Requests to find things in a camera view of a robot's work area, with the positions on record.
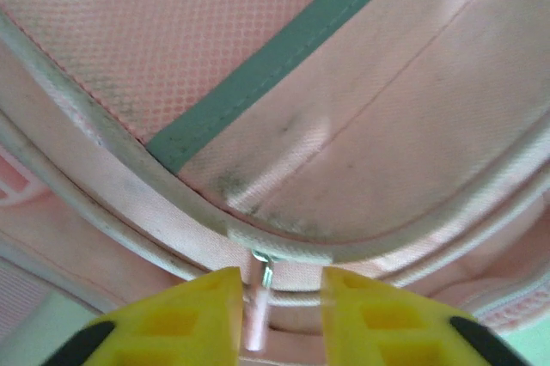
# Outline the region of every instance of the seam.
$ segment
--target seam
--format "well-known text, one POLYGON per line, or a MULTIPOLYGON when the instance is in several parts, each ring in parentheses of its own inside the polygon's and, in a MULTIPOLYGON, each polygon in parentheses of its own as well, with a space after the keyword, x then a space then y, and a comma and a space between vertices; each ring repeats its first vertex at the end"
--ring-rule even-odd
POLYGON ((531 290, 527 295, 517 298, 499 306, 481 319, 491 323, 492 326, 514 326, 515 322, 536 314, 539 310, 550 304, 550 284, 542 284, 531 290))
MULTIPOLYGON (((64 67, 63 65, 61 65, 61 63, 59 63, 59 61, 57 61, 57 59, 54 58, 54 56, 49 52, 47 51, 47 49, 45 49, 41 43, 39 43, 39 41, 37 39, 35 39, 32 35, 32 33, 28 32, 28 30, 22 26, 22 24, 20 22, 17 21, 17 16, 16 15, 13 15, 8 7, 3 4, 3 3, 0 3, 0 12, 3 12, 4 15, 6 16, 6 18, 17 28, 19 29, 22 33, 25 34, 25 36, 33 43, 34 46, 36 46, 36 48, 38 48, 40 50, 40 52, 42 52, 44 54, 44 56, 47 58, 47 62, 54 65, 55 67, 57 67, 59 69, 59 72, 61 73, 62 76, 68 78, 69 80, 71 80, 73 83, 75 83, 79 89, 81 89, 84 93, 86 93, 86 95, 89 96, 89 98, 93 99, 93 101, 95 101, 97 103, 98 106, 100 106, 101 108, 103 108, 111 117, 113 117, 114 120, 118 121, 120 123, 120 125, 128 132, 128 134, 130 134, 133 138, 136 138, 141 144, 144 144, 144 140, 145 140, 145 137, 144 136, 134 136, 132 133, 131 133, 131 127, 129 127, 128 125, 125 124, 125 122, 120 118, 120 116, 113 110, 111 110, 111 108, 105 104, 103 101, 101 101, 101 99, 98 99, 98 98, 95 98, 94 96, 92 96, 92 94, 86 89, 85 87, 85 83, 84 82, 80 82, 76 79, 76 77, 74 75, 72 75, 71 73, 69 73, 66 69, 66 67, 64 67)), ((46 88, 45 87, 42 87, 44 89, 44 91, 46 92, 47 95, 50 96, 50 98, 52 98, 51 94, 46 91, 46 88)), ((88 134, 88 131, 92 131, 94 133, 94 136, 95 136, 95 128, 90 126, 89 125, 89 122, 88 122, 88 119, 85 117, 85 116, 82 116, 82 113, 80 111, 80 109, 78 107, 75 107, 73 102, 70 100, 70 99, 67 99, 65 98, 65 93, 63 92, 59 92, 57 89, 56 89, 56 95, 59 95, 60 98, 63 98, 68 106, 71 110, 71 113, 75 113, 78 117, 78 119, 80 119, 82 121, 82 124, 84 126, 86 126, 86 130, 83 130, 83 127, 80 126, 79 124, 77 124, 75 121, 73 121, 71 119, 71 121, 77 126, 79 127, 82 132, 84 132, 85 134, 88 134)), ((64 112, 65 115, 67 115, 68 117, 70 117, 70 114, 67 113, 57 102, 55 102, 55 104, 57 106, 60 107, 61 111, 64 112)))
POLYGON ((308 49, 314 42, 319 38, 322 34, 324 34, 330 27, 332 27, 335 23, 337 23, 347 12, 349 9, 355 7, 357 3, 360 0, 353 0, 351 1, 347 6, 345 6, 338 15, 336 15, 323 29, 321 29, 319 32, 317 32, 315 35, 313 35, 302 47, 300 47, 294 54, 292 54, 282 65, 280 65, 277 69, 275 69, 263 82, 261 82, 256 88, 254 88, 250 93, 242 97, 234 106, 227 109, 220 117, 218 117, 213 123, 208 125, 206 128, 202 129, 202 131, 199 134, 196 134, 190 141, 187 148, 183 149, 181 151, 181 154, 187 153, 193 143, 195 143, 197 140, 199 140, 204 134, 211 131, 213 128, 215 128, 221 121, 226 119, 230 114, 232 114, 235 110, 237 110, 240 106, 242 106, 245 102, 252 99, 256 94, 258 94, 267 82, 272 79, 274 76, 276 76, 279 72, 281 72, 283 69, 287 68, 289 65, 291 65, 292 60, 296 57, 300 56, 306 49, 308 49))
POLYGON ((81 306, 89 310, 94 315, 104 313, 103 309, 96 307, 92 303, 84 301, 80 296, 75 295, 74 292, 68 291, 62 288, 60 285, 53 283, 51 280, 41 278, 38 274, 34 273, 31 269, 27 269, 14 261, 6 259, 3 256, 0 256, 0 263, 5 264, 8 268, 15 271, 16 273, 20 273, 22 276, 30 278, 35 283, 40 284, 46 288, 49 288, 50 291, 57 291, 58 293, 64 296, 68 296, 71 300, 73 300, 74 302, 77 302, 78 304, 80 304, 81 306))
POLYGON ((12 235, 9 235, 8 233, 6 233, 5 231, 3 230, 0 230, 0 234, 4 235, 5 237, 7 237, 8 239, 10 239, 11 241, 13 241, 15 244, 19 244, 19 246, 23 246, 24 248, 28 249, 28 250, 31 250, 33 253, 35 253, 35 255, 41 257, 43 260, 47 261, 50 265, 52 265, 54 268, 56 268, 57 270, 59 270, 61 273, 64 273, 65 275, 69 275, 70 277, 73 277, 73 278, 76 278, 80 281, 83 281, 85 284, 88 284, 88 285, 91 285, 92 287, 96 287, 98 290, 102 291, 103 293, 107 294, 108 296, 110 296, 111 298, 115 298, 116 300, 118 300, 119 302, 122 302, 124 304, 127 304, 128 302, 123 299, 122 297, 120 296, 117 296, 115 295, 112 291, 110 290, 107 290, 105 289, 103 286, 99 285, 98 283, 90 280, 89 278, 85 278, 83 276, 80 276, 74 272, 71 272, 71 271, 68 271, 67 269, 65 269, 64 267, 62 267, 61 265, 58 265, 55 261, 49 259, 48 257, 46 257, 43 253, 39 252, 37 249, 35 249, 34 247, 28 245, 27 243, 23 242, 23 241, 19 241, 17 240, 15 237, 13 237, 12 235))

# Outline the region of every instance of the pink fabric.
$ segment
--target pink fabric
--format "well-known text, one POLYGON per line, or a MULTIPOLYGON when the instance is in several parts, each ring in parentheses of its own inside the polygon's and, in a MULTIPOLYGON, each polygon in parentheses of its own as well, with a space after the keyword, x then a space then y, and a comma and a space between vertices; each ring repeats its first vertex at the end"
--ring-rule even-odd
POLYGON ((0 341, 38 307, 48 291, 0 260, 0 341))
POLYGON ((311 1, 0 0, 0 7, 145 142, 311 1))
POLYGON ((237 265, 247 276, 245 247, 191 219, 104 146, 86 138, 1 42, 0 62, 0 107, 69 179, 124 221, 151 233, 168 250, 197 266, 216 270, 237 265), (47 119, 47 127, 29 121, 38 118, 47 119))
POLYGON ((534 204, 516 223, 412 289, 468 308, 483 295, 491 297, 478 304, 503 299, 480 316, 498 332, 545 317, 550 313, 550 206, 537 218, 542 206, 534 204))
POLYGON ((101 311, 178 282, 106 237, 51 193, 0 208, 0 222, 0 257, 101 311))
POLYGON ((437 237, 374 262, 389 270, 422 257, 549 159, 543 142, 536 155, 517 148, 539 125, 548 143, 548 1, 373 0, 179 176, 303 242, 391 234, 397 247, 415 240, 420 219, 438 221, 437 237), (460 216, 448 223, 441 209, 455 200, 446 212, 460 216))

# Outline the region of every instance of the stitching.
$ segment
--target stitching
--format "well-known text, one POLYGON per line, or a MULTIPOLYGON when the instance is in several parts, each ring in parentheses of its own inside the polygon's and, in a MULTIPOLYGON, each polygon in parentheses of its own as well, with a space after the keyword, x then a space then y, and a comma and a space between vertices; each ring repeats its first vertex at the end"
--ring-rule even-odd
MULTIPOLYGON (((450 24, 453 23, 453 21, 464 11, 464 9, 466 9, 471 3, 473 3, 475 0, 467 0, 457 11, 454 15, 451 16, 451 18, 447 21, 447 23, 445 23, 445 25, 443 25, 427 42, 426 44, 420 48, 420 50, 414 55, 412 56, 411 59, 409 59, 400 69, 399 71, 393 76, 391 77, 381 88, 380 90, 369 100, 367 101, 360 109, 359 111, 357 111, 357 113, 347 121, 347 123, 345 125, 343 125, 339 130, 337 130, 334 135, 329 139, 327 140, 323 145, 322 147, 317 151, 317 153, 314 153, 313 155, 311 155, 309 158, 306 159, 306 161, 300 165, 296 170, 294 170, 294 172, 290 175, 287 175, 284 179, 284 181, 282 181, 280 184, 279 184, 279 187, 273 191, 271 191, 268 196, 266 197, 266 204, 271 201, 271 199, 273 197, 275 197, 281 190, 282 190, 282 186, 283 184, 288 181, 290 178, 294 177, 295 175, 297 175, 298 173, 300 173, 300 171, 306 167, 307 165, 309 165, 321 152, 323 152, 325 150, 325 148, 331 144, 334 140, 336 140, 336 138, 342 134, 344 131, 346 131, 348 129, 348 127, 350 126, 350 124, 357 118, 359 117, 360 115, 362 115, 366 110, 368 110, 375 102, 378 98, 380 98, 382 96, 382 94, 386 91, 386 89, 395 81, 397 80, 397 78, 400 77, 401 74, 403 74, 403 72, 405 72, 421 55, 423 55, 423 53, 428 50, 431 45, 439 39, 439 37, 447 30, 447 28, 449 28, 450 24)), ((544 117, 546 117, 547 113, 550 113, 550 111, 548 112, 544 112, 541 117, 539 119, 537 119, 534 124, 529 127, 529 131, 535 126, 536 123, 538 123, 541 119, 543 119, 544 117)), ((500 156, 498 156, 497 159, 495 159, 493 162, 491 162, 489 165, 487 165, 487 169, 489 167, 492 166, 492 164, 494 164, 495 162, 498 161, 498 159, 500 159, 502 156, 504 156, 506 153, 508 153, 509 151, 506 150, 504 153, 502 153, 500 156)), ((454 194, 450 195, 449 199, 452 199, 454 198, 456 195, 458 195, 459 192, 455 192, 454 194)), ((429 212, 432 212, 433 210, 429 210, 427 211, 425 214, 423 214, 422 216, 419 216, 418 218, 421 218, 425 215, 427 215, 429 212)))
POLYGON ((226 119, 230 114, 232 114, 236 109, 238 109, 240 106, 242 106, 245 102, 252 99, 256 94, 258 94, 264 86, 267 84, 267 82, 275 77, 279 72, 281 72, 283 69, 287 68, 289 65, 291 65, 292 61, 300 56, 306 49, 308 49, 314 42, 317 40, 322 34, 324 34, 330 27, 332 27, 335 23, 337 23, 344 14, 348 12, 349 9, 354 8, 357 3, 360 0, 353 0, 351 1, 347 6, 345 6, 339 13, 336 15, 323 29, 321 29, 317 34, 313 35, 308 42, 306 42, 302 47, 300 47, 294 54, 292 54, 281 66, 279 66, 276 70, 274 70, 260 85, 258 85, 256 88, 254 88, 252 91, 250 91, 249 94, 245 95, 242 99, 240 99, 234 106, 227 109, 220 117, 218 117, 213 123, 211 123, 206 128, 202 129, 202 132, 199 134, 196 134, 189 142, 189 146, 182 150, 180 153, 184 155, 187 153, 191 145, 193 145, 197 140, 199 140, 204 134, 211 131, 214 127, 216 127, 221 121, 226 119))

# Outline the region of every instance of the teal trim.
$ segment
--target teal trim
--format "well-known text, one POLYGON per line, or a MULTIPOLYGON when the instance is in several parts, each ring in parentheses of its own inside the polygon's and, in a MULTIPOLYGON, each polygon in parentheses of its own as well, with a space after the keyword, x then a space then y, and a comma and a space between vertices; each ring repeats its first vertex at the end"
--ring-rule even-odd
POLYGON ((369 1, 314 0, 205 98, 160 130, 147 150, 171 173, 178 173, 369 1))

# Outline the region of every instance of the fabric panel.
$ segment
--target fabric panel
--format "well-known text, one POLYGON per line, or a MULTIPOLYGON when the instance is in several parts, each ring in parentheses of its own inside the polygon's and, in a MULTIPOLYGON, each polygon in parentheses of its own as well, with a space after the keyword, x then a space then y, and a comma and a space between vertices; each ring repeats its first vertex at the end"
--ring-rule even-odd
POLYGON ((272 234, 352 244, 405 232, 514 153, 515 172, 479 187, 480 218, 548 158, 539 146, 520 160, 513 144, 547 127, 549 12, 373 0, 179 176, 272 234))
POLYGON ((0 6, 145 142, 311 1, 0 0, 0 6))
POLYGON ((70 180, 124 222, 196 266, 216 270, 238 265, 246 275, 249 254, 244 247, 195 222, 105 147, 87 139, 3 44, 0 61, 0 107, 70 180))
POLYGON ((177 283, 172 275, 106 237, 51 193, 22 207, 0 209, 0 219, 0 255, 21 267, 39 262, 41 274, 37 275, 46 279, 52 278, 48 272, 57 275, 53 278, 58 287, 102 311, 177 283))
POLYGON ((0 145, 0 207, 28 201, 47 187, 0 145))
POLYGON ((330 38, 370 0, 314 0, 199 104, 147 144, 172 173, 330 38))
POLYGON ((48 291, 0 261, 0 342, 40 305, 48 291))
MULTIPOLYGON (((486 278, 484 273, 489 267, 497 264, 526 233, 533 229, 540 230, 536 224, 539 223, 546 208, 547 205, 543 199, 539 198, 529 207, 526 207, 515 219, 489 236, 470 252, 408 285, 407 288, 415 293, 435 297, 453 306, 463 304, 473 293, 467 287, 461 288, 461 284, 473 279, 486 278), (459 289, 461 288, 463 292, 457 292, 457 290, 453 292, 445 291, 450 285, 454 284, 458 284, 459 289)), ((525 261, 528 261, 529 267, 533 268, 540 264, 540 258, 544 257, 544 253, 535 253, 530 257, 533 257, 533 259, 525 259, 525 261)), ((504 269, 500 275, 495 276, 492 274, 490 278, 513 278, 514 276, 513 273, 508 273, 504 269)))

